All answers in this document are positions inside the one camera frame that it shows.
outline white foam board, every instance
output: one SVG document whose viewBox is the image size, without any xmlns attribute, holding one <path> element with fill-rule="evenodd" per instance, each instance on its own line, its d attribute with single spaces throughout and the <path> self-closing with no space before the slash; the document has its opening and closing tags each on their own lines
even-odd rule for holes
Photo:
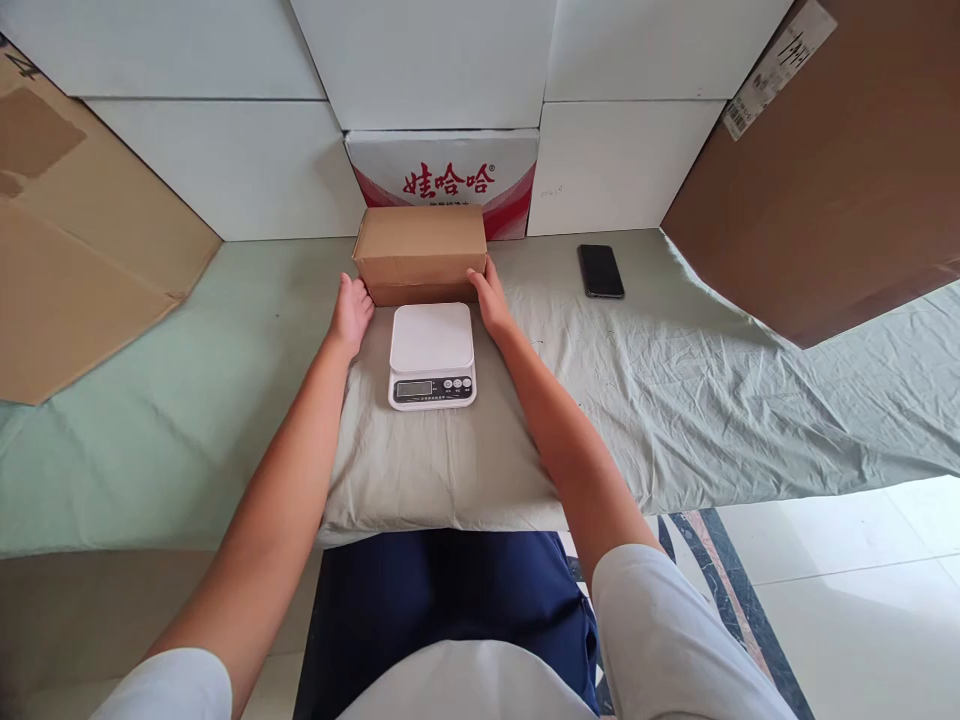
<svg viewBox="0 0 960 720">
<path fill-rule="evenodd" d="M 527 234 L 659 227 L 723 105 L 544 104 Z"/>
<path fill-rule="evenodd" d="M 77 97 L 324 98 L 287 0 L 3 0 L 0 30 Z"/>
<path fill-rule="evenodd" d="M 559 0 L 546 99 L 728 99 L 791 0 Z"/>
<path fill-rule="evenodd" d="M 556 0 L 293 0 L 345 130 L 529 128 Z"/>
<path fill-rule="evenodd" d="M 360 227 L 365 205 L 329 103 L 88 104 L 224 240 Z"/>
</svg>

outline white sleeve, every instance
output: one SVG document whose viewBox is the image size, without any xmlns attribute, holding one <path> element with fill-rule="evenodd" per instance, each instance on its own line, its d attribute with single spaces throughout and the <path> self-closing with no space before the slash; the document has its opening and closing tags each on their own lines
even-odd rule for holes
<svg viewBox="0 0 960 720">
<path fill-rule="evenodd" d="M 230 720 L 233 688 L 223 663 L 177 648 L 137 665 L 90 720 Z"/>
<path fill-rule="evenodd" d="M 601 558 L 593 607 L 620 720 L 789 718 L 793 712 L 663 553 L 623 545 Z"/>
</svg>

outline wahaha logo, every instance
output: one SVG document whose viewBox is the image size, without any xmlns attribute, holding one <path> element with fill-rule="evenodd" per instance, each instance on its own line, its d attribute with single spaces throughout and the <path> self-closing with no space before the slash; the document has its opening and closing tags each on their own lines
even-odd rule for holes
<svg viewBox="0 0 960 720">
<path fill-rule="evenodd" d="M 434 198 L 437 191 L 441 188 L 446 195 L 457 195 L 461 185 L 473 188 L 475 193 L 485 193 L 487 187 L 496 182 L 492 173 L 497 168 L 493 164 L 483 163 L 480 169 L 474 174 L 464 173 L 466 180 L 457 174 L 453 169 L 453 163 L 447 163 L 447 169 L 442 175 L 435 175 L 430 172 L 426 163 L 420 163 L 420 174 L 416 171 L 410 173 L 410 177 L 403 178 L 403 191 L 410 195 L 420 195 L 424 199 Z"/>
</svg>

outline hand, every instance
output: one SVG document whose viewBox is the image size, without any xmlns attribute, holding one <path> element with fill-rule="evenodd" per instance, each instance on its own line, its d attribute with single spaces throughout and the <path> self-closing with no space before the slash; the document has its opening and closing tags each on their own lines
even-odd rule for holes
<svg viewBox="0 0 960 720">
<path fill-rule="evenodd" d="M 467 279 L 477 288 L 480 298 L 480 314 L 487 332 L 496 341 L 503 333 L 516 328 L 510 308 L 507 307 L 507 297 L 503 293 L 503 285 L 497 275 L 497 266 L 487 255 L 486 277 L 474 269 L 467 270 Z"/>
<path fill-rule="evenodd" d="M 370 326 L 373 317 L 373 298 L 367 293 L 363 280 L 351 280 L 346 273 L 340 273 L 340 291 L 337 305 L 333 309 L 330 329 L 323 343 L 332 343 L 342 348 L 352 360 L 360 352 L 360 343 Z"/>
</svg>

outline forearm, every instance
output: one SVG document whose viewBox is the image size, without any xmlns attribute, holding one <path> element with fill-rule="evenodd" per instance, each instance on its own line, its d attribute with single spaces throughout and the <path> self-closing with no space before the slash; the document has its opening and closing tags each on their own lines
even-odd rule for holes
<svg viewBox="0 0 960 720">
<path fill-rule="evenodd" d="M 541 462 L 563 504 L 584 577 L 627 543 L 660 549 L 610 451 L 576 401 L 512 327 L 495 337 L 517 388 Z"/>
<path fill-rule="evenodd" d="M 349 357 L 324 343 L 200 586 L 147 653 L 190 645 L 223 661 L 242 712 L 323 515 Z"/>
</svg>

